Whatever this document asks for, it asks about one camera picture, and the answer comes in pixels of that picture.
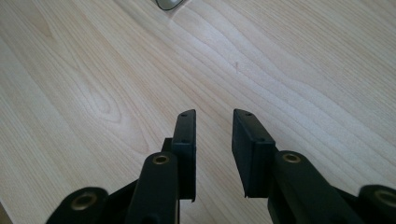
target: wooden table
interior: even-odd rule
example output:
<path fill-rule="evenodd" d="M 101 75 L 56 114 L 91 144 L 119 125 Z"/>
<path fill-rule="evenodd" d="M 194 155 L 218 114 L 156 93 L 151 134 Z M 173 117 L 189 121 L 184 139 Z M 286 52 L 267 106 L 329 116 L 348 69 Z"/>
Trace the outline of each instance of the wooden table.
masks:
<path fill-rule="evenodd" d="M 396 188 L 395 1 L 0 1 L 0 198 L 14 223 L 135 180 L 191 108 L 197 200 L 181 223 L 271 223 L 266 200 L 243 197 L 234 108 L 340 189 Z"/>

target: metal ring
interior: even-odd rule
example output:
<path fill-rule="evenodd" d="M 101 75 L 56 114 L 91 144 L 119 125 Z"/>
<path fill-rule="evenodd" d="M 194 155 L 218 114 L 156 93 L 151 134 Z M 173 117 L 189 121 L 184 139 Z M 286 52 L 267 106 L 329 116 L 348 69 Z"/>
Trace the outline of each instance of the metal ring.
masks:
<path fill-rule="evenodd" d="M 84 192 L 73 200 L 71 207 L 73 210 L 81 211 L 96 203 L 97 199 L 94 192 Z"/>
<path fill-rule="evenodd" d="M 298 163 L 301 161 L 300 157 L 298 157 L 297 155 L 292 154 L 292 153 L 287 153 L 287 154 L 283 155 L 282 158 L 284 161 L 288 161 L 291 163 Z"/>
<path fill-rule="evenodd" d="M 384 203 L 390 207 L 396 207 L 396 194 L 383 189 L 378 189 L 374 192 L 374 196 L 381 203 Z"/>
<path fill-rule="evenodd" d="M 152 159 L 152 162 L 157 165 L 166 164 L 167 162 L 169 162 L 169 157 L 164 155 L 156 156 L 154 157 L 154 159 Z"/>

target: round hole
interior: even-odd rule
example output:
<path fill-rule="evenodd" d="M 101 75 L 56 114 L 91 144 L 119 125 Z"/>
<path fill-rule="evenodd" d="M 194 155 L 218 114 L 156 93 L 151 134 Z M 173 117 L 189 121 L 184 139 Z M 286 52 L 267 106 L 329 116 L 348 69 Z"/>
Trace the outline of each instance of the round hole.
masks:
<path fill-rule="evenodd" d="M 73 210 L 81 211 L 96 203 L 96 200 L 97 196 L 94 192 L 84 192 L 73 200 L 71 207 Z"/>
<path fill-rule="evenodd" d="M 285 154 L 285 155 L 282 156 L 282 158 L 283 158 L 284 161 L 288 161 L 288 162 L 291 162 L 291 163 L 298 163 L 298 162 L 301 161 L 300 157 L 298 157 L 298 156 L 296 156 L 296 155 L 294 155 L 292 153 Z"/>
<path fill-rule="evenodd" d="M 396 194 L 383 189 L 378 189 L 375 191 L 374 195 L 381 203 L 396 208 Z"/>
<path fill-rule="evenodd" d="M 167 156 L 163 156 L 163 155 L 156 156 L 156 157 L 154 157 L 152 162 L 154 162 L 157 165 L 162 165 L 162 164 L 169 162 L 169 158 Z"/>

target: black plastic bracket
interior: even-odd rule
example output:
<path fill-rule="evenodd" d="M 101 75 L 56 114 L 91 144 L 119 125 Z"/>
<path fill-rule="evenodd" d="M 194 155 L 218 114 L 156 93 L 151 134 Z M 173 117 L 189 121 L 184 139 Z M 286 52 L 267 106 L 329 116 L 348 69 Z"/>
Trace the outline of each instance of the black plastic bracket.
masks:
<path fill-rule="evenodd" d="M 233 155 L 245 195 L 268 198 L 275 224 L 396 223 L 396 190 L 364 186 L 359 197 L 332 187 L 312 163 L 275 141 L 250 112 L 233 112 Z"/>
<path fill-rule="evenodd" d="M 196 113 L 177 117 L 173 138 L 162 152 L 147 157 L 138 180 L 107 195 L 104 189 L 79 189 L 52 213 L 49 224 L 178 223 L 179 200 L 195 200 Z"/>

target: black plastic jaw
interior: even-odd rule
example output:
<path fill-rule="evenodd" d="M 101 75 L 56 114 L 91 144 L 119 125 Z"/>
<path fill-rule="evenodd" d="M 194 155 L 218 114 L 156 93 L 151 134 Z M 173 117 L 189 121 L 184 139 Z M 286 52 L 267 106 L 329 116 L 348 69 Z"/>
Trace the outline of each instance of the black plastic jaw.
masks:
<path fill-rule="evenodd" d="M 245 197 L 266 198 L 272 183 L 270 172 L 276 142 L 252 113 L 233 111 L 233 156 Z"/>
<path fill-rule="evenodd" d="M 140 178 L 107 195 L 85 188 L 67 196 L 47 223 L 178 223 L 179 200 L 195 200 L 196 113 L 178 115 L 173 138 L 146 159 Z"/>

